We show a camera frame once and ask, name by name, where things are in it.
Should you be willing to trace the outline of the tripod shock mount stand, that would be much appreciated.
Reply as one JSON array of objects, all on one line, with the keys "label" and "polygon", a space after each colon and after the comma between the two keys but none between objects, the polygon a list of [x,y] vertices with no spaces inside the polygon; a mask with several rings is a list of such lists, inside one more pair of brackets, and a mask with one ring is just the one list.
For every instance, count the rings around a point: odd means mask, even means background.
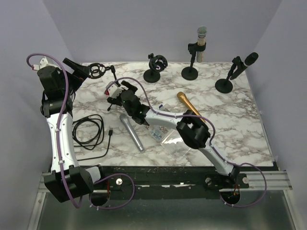
[{"label": "tripod shock mount stand", "polygon": [[90,78],[91,79],[98,79],[104,76],[104,74],[107,71],[111,71],[113,76],[114,76],[114,80],[117,81],[117,77],[116,77],[116,70],[115,67],[113,65],[110,66],[105,66],[104,64],[101,63],[92,63],[89,65],[90,67]]}]

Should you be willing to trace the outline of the silver microphone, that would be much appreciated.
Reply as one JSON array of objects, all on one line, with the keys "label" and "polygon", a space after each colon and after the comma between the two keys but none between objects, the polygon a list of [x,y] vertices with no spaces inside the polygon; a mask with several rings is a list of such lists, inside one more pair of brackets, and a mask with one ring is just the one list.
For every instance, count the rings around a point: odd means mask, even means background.
[{"label": "silver microphone", "polygon": [[137,133],[135,132],[132,124],[130,123],[130,119],[128,118],[128,116],[126,116],[125,114],[121,114],[119,116],[121,123],[124,125],[124,127],[126,128],[126,130],[128,131],[132,141],[134,142],[136,148],[140,151],[143,152],[144,151],[144,147],[142,142],[140,141]]}]

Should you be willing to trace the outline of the round base shock mount stand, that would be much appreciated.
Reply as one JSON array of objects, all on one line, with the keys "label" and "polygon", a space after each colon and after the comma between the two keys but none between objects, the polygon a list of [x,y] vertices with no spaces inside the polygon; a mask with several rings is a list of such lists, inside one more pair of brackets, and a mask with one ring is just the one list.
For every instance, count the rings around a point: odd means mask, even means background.
[{"label": "round base shock mount stand", "polygon": [[148,83],[156,83],[160,80],[160,72],[168,66],[167,59],[162,55],[154,56],[153,53],[148,55],[149,69],[143,74],[143,79]]}]

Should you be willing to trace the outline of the gold microphone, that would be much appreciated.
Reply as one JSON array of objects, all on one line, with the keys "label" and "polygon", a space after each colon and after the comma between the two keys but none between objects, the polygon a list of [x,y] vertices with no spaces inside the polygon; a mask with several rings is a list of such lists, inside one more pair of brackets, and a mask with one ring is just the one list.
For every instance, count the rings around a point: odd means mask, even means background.
[{"label": "gold microphone", "polygon": [[183,92],[177,93],[178,100],[183,103],[189,110],[193,111],[196,115],[200,116],[198,110],[194,107],[194,105],[189,101],[187,96]]}]

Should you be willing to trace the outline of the glitter microphone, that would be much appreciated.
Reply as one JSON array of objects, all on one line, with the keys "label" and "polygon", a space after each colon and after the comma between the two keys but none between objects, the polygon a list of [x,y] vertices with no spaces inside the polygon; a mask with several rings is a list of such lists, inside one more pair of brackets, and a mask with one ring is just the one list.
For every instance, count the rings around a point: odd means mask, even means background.
[{"label": "glitter microphone", "polygon": [[197,29],[198,34],[198,46],[201,47],[201,51],[197,51],[196,60],[198,63],[202,63],[204,61],[204,50],[206,47],[206,34],[207,34],[207,27],[201,26]]}]

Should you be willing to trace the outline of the black microphone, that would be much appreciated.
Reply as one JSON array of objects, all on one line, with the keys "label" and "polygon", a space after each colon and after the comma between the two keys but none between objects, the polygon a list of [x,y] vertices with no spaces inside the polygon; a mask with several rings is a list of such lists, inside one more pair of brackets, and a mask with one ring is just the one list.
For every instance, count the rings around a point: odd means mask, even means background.
[{"label": "black microphone", "polygon": [[247,67],[254,64],[258,58],[259,58],[259,55],[256,52],[249,54],[243,63],[243,66],[242,66],[243,70],[245,70]]}]

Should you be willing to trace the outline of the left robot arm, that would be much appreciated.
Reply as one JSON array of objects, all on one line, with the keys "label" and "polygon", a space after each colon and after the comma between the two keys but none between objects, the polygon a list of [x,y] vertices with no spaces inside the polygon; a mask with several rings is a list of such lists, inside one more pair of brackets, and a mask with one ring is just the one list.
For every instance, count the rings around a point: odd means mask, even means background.
[{"label": "left robot arm", "polygon": [[89,68],[67,58],[63,63],[73,69],[64,71],[49,57],[42,57],[35,66],[43,85],[41,113],[51,134],[51,174],[44,177],[49,192],[61,203],[90,194],[106,185],[101,166],[81,167],[76,159],[72,138],[71,96],[89,77]]}]

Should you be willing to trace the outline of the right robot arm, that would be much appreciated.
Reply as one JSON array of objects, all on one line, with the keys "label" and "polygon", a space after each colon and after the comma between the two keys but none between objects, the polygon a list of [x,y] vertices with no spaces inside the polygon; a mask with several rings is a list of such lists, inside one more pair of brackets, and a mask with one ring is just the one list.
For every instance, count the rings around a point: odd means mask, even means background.
[{"label": "right robot arm", "polygon": [[154,110],[150,104],[142,104],[135,92],[137,87],[117,79],[106,86],[105,94],[110,104],[123,106],[128,116],[137,124],[163,126],[178,131],[183,142],[191,149],[199,150],[214,165],[223,186],[230,188],[238,182],[239,167],[229,162],[227,157],[213,143],[213,134],[204,123],[205,118],[187,110],[184,113],[171,113]]}]

